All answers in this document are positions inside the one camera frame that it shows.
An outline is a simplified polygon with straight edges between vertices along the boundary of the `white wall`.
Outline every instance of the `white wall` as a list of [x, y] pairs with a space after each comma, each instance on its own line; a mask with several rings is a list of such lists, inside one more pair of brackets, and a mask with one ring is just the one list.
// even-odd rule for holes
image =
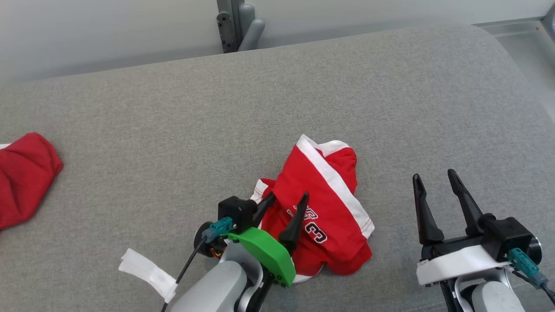
[[[434, 23], [538, 17], [553, 0], [246, 0], [261, 47]], [[1, 0], [0, 81], [221, 53], [216, 0]]]

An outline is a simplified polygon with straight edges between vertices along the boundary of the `white trim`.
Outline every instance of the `white trim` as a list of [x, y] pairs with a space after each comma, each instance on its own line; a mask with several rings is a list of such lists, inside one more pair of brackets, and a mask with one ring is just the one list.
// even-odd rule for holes
[[256, 181], [256, 185], [254, 186], [253, 195], [250, 197], [250, 199], [254, 200], [257, 204], [260, 204], [260, 202], [262, 201], [262, 195], [267, 188], [268, 185], [262, 182], [262, 180], [258, 179], [258, 181]]
[[322, 269], [324, 268], [324, 265], [322, 265], [320, 267], [320, 270], [318, 270], [318, 272], [316, 274], [314, 274], [314, 276], [308, 276], [308, 275], [302, 275], [302, 274], [297, 274], [295, 275], [295, 278], [293, 279], [293, 284], [296, 283], [302, 283], [303, 281], [307, 281], [315, 276], [318, 275], [318, 273], [320, 273], [320, 271], [322, 271]]
[[372, 220], [366, 211], [364, 211], [360, 202], [353, 194], [351, 194], [351, 191], [339, 173], [337, 173], [337, 171], [335, 171], [326, 162], [322, 155], [315, 150], [314, 144], [314, 141], [303, 134], [301, 135], [301, 138], [297, 142], [296, 146], [313, 164], [314, 168], [318, 170], [320, 175], [326, 180], [327, 184], [335, 192], [335, 194], [337, 194], [337, 196], [341, 199], [359, 225], [361, 233], [368, 238], [374, 230]]
[[349, 147], [350, 146], [347, 145], [347, 143], [344, 143], [338, 140], [333, 140], [333, 141], [320, 144], [320, 150], [322, 151], [322, 154], [324, 154], [324, 157], [328, 156], [329, 154], [333, 154], [340, 149], [349, 148]]
[[312, 147], [314, 147], [315, 149], [321, 150], [324, 157], [328, 156], [329, 154], [333, 154], [333, 153], [335, 153], [336, 151], [338, 151], [340, 149], [350, 147], [347, 143], [339, 141], [339, 140], [332, 140], [332, 141], [329, 141], [329, 142], [326, 142], [326, 143], [317, 144], [316, 142], [314, 142], [312, 139], [310, 139], [309, 137], [307, 137], [304, 134], [301, 136], [301, 138], [303, 138], [303, 137], [305, 137], [307, 142], [310, 143], [310, 145]]

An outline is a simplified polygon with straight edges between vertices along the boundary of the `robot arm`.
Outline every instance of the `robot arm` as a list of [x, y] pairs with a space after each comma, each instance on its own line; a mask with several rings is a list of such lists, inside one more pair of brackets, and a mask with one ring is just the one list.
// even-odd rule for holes
[[205, 223], [195, 236], [195, 248], [205, 256], [220, 256], [220, 261], [177, 300], [171, 312], [258, 312], [273, 284], [291, 285], [296, 273], [290, 255], [297, 246], [309, 195], [301, 198], [279, 241], [256, 228], [274, 200], [270, 194], [258, 206], [237, 197], [220, 202], [218, 217], [232, 218], [233, 229], [204, 241], [203, 233], [212, 226]]
[[[515, 270], [525, 272], [527, 281], [550, 294], [547, 278], [537, 266], [542, 260], [537, 238], [513, 217], [497, 220], [490, 213], [483, 214], [457, 173], [449, 169], [447, 174], [461, 203], [467, 235], [444, 238], [426, 202], [422, 180], [415, 174], [412, 181], [422, 244], [418, 282], [426, 287], [439, 284], [450, 312], [507, 311], [505, 304], [512, 311], [523, 311], [507, 277], [509, 272], [521, 275]], [[461, 289], [462, 282], [477, 279], [486, 282]]]

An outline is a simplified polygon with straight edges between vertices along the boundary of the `black cable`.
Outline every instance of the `black cable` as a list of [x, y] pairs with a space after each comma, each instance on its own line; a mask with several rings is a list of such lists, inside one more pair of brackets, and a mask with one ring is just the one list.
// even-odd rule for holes
[[546, 292], [549, 299], [551, 299], [551, 302], [555, 304], [555, 296], [553, 296], [553, 292], [551, 291], [551, 289], [547, 288], [546, 284], [542, 284], [540, 287], [543, 289], [543, 291]]
[[[185, 263], [185, 266], [183, 267], [183, 270], [181, 270], [181, 273], [179, 273], [179, 276], [177, 277], [177, 280], [175, 280], [176, 284], [179, 284], [179, 282], [181, 281], [181, 278], [183, 278], [183, 275], [185, 275], [185, 271], [187, 271], [187, 268], [191, 265], [191, 262], [193, 262], [193, 258], [196, 256], [196, 254], [199, 252], [200, 247], [206, 243], [206, 239], [207, 237], [204, 237], [199, 245], [195, 248], [195, 250], [193, 251], [193, 253], [191, 254], [191, 256], [189, 257], [189, 260], [187, 260], [187, 263]], [[168, 307], [168, 303], [164, 303], [164, 305], [162, 306], [162, 310], [160, 312], [164, 312], [166, 311], [166, 308]]]
[[520, 277], [521, 279], [523, 279], [523, 280], [526, 281], [527, 283], [531, 284], [531, 283], [530, 283], [530, 280], [529, 280], [524, 274], [518, 272], [517, 270], [514, 270], [514, 271], [513, 271], [513, 274], [516, 275], [516, 276], [518, 276], [518, 277]]

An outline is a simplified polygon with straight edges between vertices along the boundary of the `gray cushion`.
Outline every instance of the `gray cushion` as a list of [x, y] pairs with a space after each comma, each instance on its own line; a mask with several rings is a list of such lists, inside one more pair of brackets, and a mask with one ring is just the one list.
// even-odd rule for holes
[[[446, 310], [419, 286], [411, 177], [446, 237], [464, 234], [447, 169], [484, 212], [516, 217], [555, 278], [555, 129], [507, 52], [470, 26], [403, 29], [0, 89], [0, 143], [38, 132], [65, 167], [29, 222], [0, 233], [2, 311], [144, 311], [127, 248], [176, 276], [218, 201], [274, 178], [301, 134], [350, 144], [374, 257], [351, 276], [273, 289], [266, 311]], [[177, 296], [215, 264], [198, 257]], [[521, 280], [529, 311], [552, 308]]]

